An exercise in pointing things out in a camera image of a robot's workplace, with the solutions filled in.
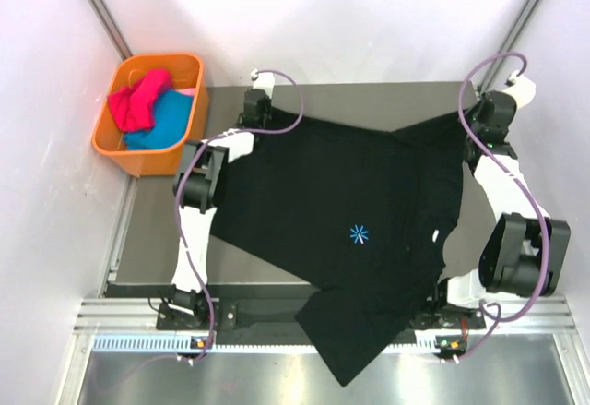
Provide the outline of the black t shirt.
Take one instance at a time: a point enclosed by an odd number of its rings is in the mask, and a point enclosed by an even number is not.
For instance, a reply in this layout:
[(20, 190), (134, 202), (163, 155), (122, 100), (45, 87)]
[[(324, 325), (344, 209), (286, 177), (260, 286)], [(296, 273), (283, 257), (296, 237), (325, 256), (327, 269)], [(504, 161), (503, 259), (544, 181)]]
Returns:
[(440, 278), (463, 194), (454, 113), (394, 132), (277, 112), (229, 166), (212, 234), (310, 282), (297, 322), (341, 385), (413, 319)]

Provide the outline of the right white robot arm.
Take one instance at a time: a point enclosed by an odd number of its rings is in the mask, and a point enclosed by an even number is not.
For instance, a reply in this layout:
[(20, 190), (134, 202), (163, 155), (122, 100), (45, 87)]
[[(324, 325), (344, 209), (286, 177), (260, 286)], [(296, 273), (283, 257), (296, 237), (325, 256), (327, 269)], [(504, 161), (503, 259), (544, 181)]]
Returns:
[[(463, 246), (469, 266), (447, 279), (446, 295), (430, 305), (431, 318), (441, 327), (453, 326), (464, 308), (484, 307), (484, 316), (493, 322), (518, 319), (539, 297), (556, 290), (571, 229), (536, 202), (506, 139), (517, 111), (535, 94), (535, 83), (514, 71), (505, 89), (483, 93), (459, 117), (466, 130), (468, 180), (487, 201), (471, 218), (462, 216), (449, 237)], [(491, 312), (487, 297), (498, 293), (524, 298), (526, 303), (512, 317)]]

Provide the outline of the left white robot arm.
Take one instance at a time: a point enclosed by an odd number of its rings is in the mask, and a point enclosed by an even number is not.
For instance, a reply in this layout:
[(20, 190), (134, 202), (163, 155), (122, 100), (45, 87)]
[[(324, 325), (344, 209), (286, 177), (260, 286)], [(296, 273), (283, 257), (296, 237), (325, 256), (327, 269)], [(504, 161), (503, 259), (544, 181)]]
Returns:
[(227, 189), (229, 164), (254, 150), (257, 136), (271, 119), (275, 77), (252, 73), (253, 85), (244, 94), (237, 126), (207, 144), (190, 141), (183, 147), (174, 178), (175, 221), (181, 229), (177, 265), (171, 287), (160, 298), (160, 329), (205, 329), (210, 313), (203, 287), (207, 284), (207, 248), (212, 220)]

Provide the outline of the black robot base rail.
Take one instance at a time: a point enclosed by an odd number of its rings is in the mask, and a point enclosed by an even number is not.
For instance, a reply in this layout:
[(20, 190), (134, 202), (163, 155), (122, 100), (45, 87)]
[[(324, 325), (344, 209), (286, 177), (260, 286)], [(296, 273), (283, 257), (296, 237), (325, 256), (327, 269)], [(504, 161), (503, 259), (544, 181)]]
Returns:
[[(479, 310), (447, 302), (446, 281), (434, 289), (418, 312), (396, 326), (392, 342), (407, 339), (410, 332), (458, 334), (467, 326), (474, 334), (491, 328), (492, 321)], [(220, 284), (209, 286), (215, 308), (214, 331), (222, 344), (306, 345), (309, 342), (296, 315), (316, 289), (306, 284)], [(195, 290), (185, 291), (174, 284), (122, 284), (108, 282), (98, 313), (91, 313), (87, 301), (84, 315), (88, 326), (103, 332), (191, 331), (206, 333), (210, 313), (207, 299)], [(501, 322), (508, 328), (540, 328), (547, 311), (537, 310), (547, 304), (536, 304), (513, 322)]]

